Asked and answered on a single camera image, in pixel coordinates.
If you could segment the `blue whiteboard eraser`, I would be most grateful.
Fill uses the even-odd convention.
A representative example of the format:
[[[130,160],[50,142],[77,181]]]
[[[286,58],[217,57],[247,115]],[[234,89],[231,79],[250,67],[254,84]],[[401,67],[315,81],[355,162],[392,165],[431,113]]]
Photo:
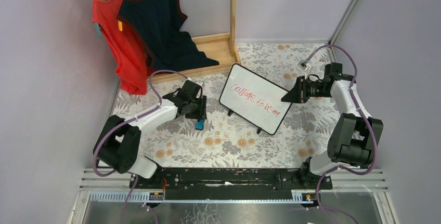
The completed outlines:
[[[198,119],[195,124],[195,129],[196,130],[204,130],[204,121],[205,121],[205,119]]]

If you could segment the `white whiteboard black frame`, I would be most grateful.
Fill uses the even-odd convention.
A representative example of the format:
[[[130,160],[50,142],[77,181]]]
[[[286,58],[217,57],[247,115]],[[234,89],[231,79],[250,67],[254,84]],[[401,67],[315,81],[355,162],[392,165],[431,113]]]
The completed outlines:
[[[232,65],[219,102],[241,118],[274,135],[287,115],[291,103],[281,101],[286,89],[239,64]]]

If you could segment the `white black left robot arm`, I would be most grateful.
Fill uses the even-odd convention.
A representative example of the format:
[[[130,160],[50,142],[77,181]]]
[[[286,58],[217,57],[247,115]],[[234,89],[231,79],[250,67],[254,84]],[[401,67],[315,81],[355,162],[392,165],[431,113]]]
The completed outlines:
[[[158,126],[184,117],[197,120],[195,128],[203,130],[207,97],[201,85],[185,80],[181,88],[159,98],[159,103],[132,117],[110,116],[93,149],[94,162],[102,161],[119,174],[130,173],[151,178],[159,165],[139,155],[140,139]]]

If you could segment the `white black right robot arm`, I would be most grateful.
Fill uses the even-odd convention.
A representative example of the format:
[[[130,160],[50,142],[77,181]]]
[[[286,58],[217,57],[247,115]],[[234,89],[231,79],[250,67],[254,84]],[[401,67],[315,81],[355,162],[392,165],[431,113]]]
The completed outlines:
[[[383,123],[373,118],[361,103],[355,77],[343,73],[340,63],[325,66],[322,79],[308,76],[296,79],[294,87],[281,98],[283,102],[306,103],[309,98],[333,98],[340,118],[329,138],[327,150],[310,157],[302,165],[307,174],[327,175],[337,169],[357,174],[354,167],[370,173],[376,165]]]

